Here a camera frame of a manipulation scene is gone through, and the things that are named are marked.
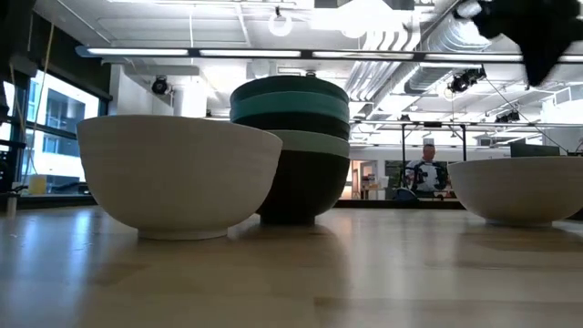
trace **person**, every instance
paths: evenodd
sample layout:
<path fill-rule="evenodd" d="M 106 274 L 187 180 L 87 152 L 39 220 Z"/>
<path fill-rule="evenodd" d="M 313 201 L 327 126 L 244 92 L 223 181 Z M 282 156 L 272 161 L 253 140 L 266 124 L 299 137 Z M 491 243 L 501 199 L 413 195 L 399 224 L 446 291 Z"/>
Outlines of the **person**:
<path fill-rule="evenodd" d="M 435 146 L 426 144 L 423 146 L 423 156 L 420 160 L 410 161 L 405 168 L 405 175 L 409 183 L 413 183 L 411 191 L 417 193 L 430 193 L 433 196 L 441 184 L 439 179 L 440 169 L 434 163 Z"/>

